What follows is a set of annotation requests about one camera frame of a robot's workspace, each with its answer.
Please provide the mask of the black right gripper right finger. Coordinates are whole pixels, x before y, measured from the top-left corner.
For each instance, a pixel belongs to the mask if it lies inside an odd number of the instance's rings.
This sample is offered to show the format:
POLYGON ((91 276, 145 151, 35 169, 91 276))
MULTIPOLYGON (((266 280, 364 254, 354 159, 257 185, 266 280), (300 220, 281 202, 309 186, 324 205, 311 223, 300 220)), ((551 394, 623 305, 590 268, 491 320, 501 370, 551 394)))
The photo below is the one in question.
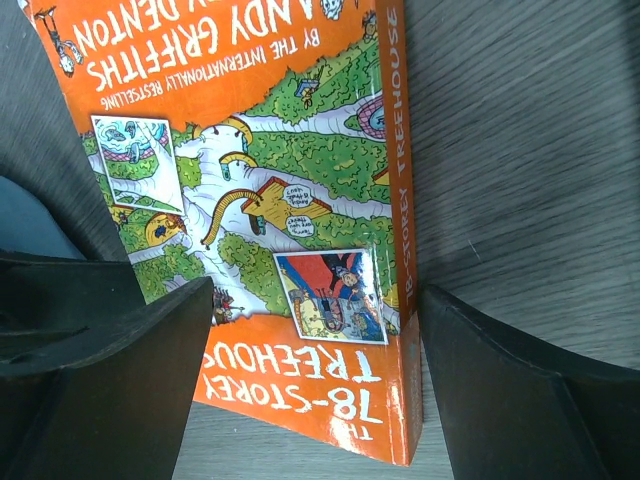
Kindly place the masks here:
POLYGON ((639 373, 554 346, 434 285, 420 329, 457 479, 636 479, 639 373))

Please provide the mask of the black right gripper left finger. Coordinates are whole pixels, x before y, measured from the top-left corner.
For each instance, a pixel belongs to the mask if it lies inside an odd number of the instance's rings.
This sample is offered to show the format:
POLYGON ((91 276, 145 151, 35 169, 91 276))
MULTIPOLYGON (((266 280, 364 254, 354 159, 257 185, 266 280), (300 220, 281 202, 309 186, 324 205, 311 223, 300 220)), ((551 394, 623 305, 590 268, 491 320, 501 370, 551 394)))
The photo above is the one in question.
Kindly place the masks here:
POLYGON ((1 475, 168 479, 212 282, 146 303, 126 263, 1 256, 1 475))

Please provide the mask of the light blue fabric backpack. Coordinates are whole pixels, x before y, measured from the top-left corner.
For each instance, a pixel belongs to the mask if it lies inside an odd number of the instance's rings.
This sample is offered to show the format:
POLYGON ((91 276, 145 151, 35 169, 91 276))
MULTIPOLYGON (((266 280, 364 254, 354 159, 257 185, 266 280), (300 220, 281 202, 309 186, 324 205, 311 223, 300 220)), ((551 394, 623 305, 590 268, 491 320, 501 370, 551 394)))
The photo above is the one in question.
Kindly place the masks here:
POLYGON ((49 210, 29 191, 1 177, 1 249, 38 256, 85 260, 49 210))

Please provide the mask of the orange treehouse paperback book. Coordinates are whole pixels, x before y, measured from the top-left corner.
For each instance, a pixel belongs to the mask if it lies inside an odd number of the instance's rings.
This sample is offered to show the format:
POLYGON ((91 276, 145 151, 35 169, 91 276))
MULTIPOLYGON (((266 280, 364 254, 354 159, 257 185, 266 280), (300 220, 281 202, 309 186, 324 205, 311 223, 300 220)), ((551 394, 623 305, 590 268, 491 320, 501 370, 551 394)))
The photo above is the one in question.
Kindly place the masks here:
POLYGON ((382 462, 422 430, 400 1, 23 1, 142 294, 213 283, 194 392, 382 462))

